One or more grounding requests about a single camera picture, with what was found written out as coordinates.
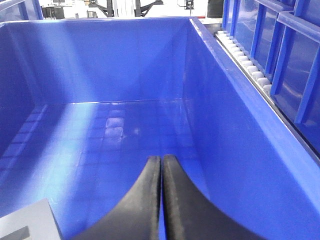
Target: grid pattern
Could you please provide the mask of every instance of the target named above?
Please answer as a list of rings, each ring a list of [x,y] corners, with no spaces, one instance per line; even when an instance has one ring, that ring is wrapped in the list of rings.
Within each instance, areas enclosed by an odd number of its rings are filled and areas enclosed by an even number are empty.
[[[0,159],[0,216],[48,198],[69,239],[117,204],[148,156],[165,154],[208,196],[181,99],[35,107]]]

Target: blue plastic bin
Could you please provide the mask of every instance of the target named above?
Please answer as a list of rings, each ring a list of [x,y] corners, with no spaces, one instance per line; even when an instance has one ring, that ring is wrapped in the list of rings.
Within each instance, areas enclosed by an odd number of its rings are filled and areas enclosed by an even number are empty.
[[[271,95],[320,152],[320,17],[319,1],[298,1],[294,13],[280,13],[285,31]]]
[[[317,159],[196,18],[0,23],[0,79],[0,216],[48,198],[70,239],[175,154],[250,230],[320,236]]]
[[[271,82],[284,32],[276,19],[294,4],[294,0],[225,1],[222,27]]]
[[[41,19],[44,16],[38,0],[0,0],[0,22]]]

